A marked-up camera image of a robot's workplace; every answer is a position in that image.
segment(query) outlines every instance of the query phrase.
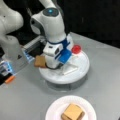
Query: table surface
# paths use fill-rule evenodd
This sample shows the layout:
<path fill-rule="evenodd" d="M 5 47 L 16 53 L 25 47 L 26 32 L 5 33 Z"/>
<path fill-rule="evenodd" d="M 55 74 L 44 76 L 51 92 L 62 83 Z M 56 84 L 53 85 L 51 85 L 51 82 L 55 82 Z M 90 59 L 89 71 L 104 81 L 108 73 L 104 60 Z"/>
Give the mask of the table surface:
<path fill-rule="evenodd" d="M 0 120 L 45 120 L 58 98 L 77 95 L 94 107 L 97 120 L 120 117 L 120 49 L 71 33 L 90 59 L 88 78 L 78 89 L 59 92 L 48 88 L 33 62 L 9 85 L 0 87 Z"/>

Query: plate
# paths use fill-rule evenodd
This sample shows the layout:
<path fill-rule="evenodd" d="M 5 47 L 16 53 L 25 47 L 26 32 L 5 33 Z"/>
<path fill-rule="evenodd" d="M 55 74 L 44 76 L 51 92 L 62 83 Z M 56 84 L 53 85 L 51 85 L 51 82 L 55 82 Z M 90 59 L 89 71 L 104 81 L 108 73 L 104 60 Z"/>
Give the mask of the plate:
<path fill-rule="evenodd" d="M 62 113 L 71 103 L 78 105 L 85 112 L 82 120 L 97 120 L 96 113 L 92 105 L 85 99 L 78 96 L 65 96 L 56 100 L 49 107 L 45 120 L 62 120 Z"/>
<path fill-rule="evenodd" d="M 88 56 L 83 51 L 77 55 L 72 55 L 68 63 L 74 67 L 71 69 L 70 65 L 66 63 L 58 70 L 39 68 L 39 71 L 46 81 L 53 84 L 65 85 L 82 80 L 90 68 Z"/>

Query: food item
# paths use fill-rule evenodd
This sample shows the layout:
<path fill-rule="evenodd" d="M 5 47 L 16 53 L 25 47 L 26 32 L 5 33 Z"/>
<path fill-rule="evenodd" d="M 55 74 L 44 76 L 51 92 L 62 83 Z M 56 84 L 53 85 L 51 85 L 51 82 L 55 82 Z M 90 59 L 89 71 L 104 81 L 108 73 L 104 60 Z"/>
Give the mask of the food item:
<path fill-rule="evenodd" d="M 61 115 L 62 120 L 82 120 L 84 111 L 77 105 L 70 104 Z"/>
<path fill-rule="evenodd" d="M 45 56 L 36 56 L 34 66 L 46 68 Z"/>
<path fill-rule="evenodd" d="M 15 76 L 10 76 L 10 77 L 5 81 L 5 83 L 6 83 L 6 84 L 9 84 L 9 83 L 11 83 L 14 79 L 15 79 Z"/>

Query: background wall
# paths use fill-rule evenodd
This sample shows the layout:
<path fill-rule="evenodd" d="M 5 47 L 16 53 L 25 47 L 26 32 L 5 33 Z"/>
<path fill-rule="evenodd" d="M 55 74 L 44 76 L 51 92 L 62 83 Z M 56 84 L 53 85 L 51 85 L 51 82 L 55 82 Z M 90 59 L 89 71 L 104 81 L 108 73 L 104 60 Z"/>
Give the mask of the background wall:
<path fill-rule="evenodd" d="M 64 11 L 66 32 L 69 31 L 120 48 L 120 1 L 119 0 L 57 0 Z M 43 6 L 38 0 L 5 0 L 7 5 L 19 11 L 24 27 L 14 33 L 21 44 L 36 35 L 30 28 L 30 15 Z"/>

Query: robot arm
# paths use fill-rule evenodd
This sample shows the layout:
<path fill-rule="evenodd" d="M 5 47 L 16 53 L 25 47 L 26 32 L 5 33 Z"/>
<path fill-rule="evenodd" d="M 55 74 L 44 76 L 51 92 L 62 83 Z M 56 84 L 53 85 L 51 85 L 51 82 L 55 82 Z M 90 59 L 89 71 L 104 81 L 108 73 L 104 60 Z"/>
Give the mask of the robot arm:
<path fill-rule="evenodd" d="M 62 15 L 51 0 L 40 0 L 45 9 L 31 18 L 31 27 L 36 34 L 44 35 L 47 44 L 43 50 L 48 68 L 55 69 L 65 64 L 71 56 L 72 39 L 67 39 Z"/>
<path fill-rule="evenodd" d="M 0 45 L 5 53 L 3 59 L 11 64 L 15 73 L 27 64 L 27 59 L 17 38 L 7 34 L 22 26 L 22 16 L 10 9 L 3 0 L 0 0 Z"/>

